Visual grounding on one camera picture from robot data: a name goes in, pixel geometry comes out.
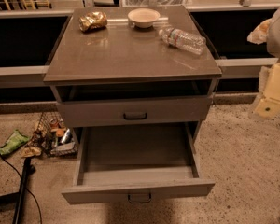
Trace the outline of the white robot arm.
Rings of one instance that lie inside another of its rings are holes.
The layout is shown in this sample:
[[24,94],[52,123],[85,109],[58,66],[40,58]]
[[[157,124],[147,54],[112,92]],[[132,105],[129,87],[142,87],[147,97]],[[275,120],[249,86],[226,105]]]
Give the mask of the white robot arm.
[[256,119],[272,119],[280,112],[280,8],[273,16],[260,23],[247,37],[253,44],[266,44],[267,51],[277,58],[271,67],[259,72],[259,94],[255,98],[250,116]]

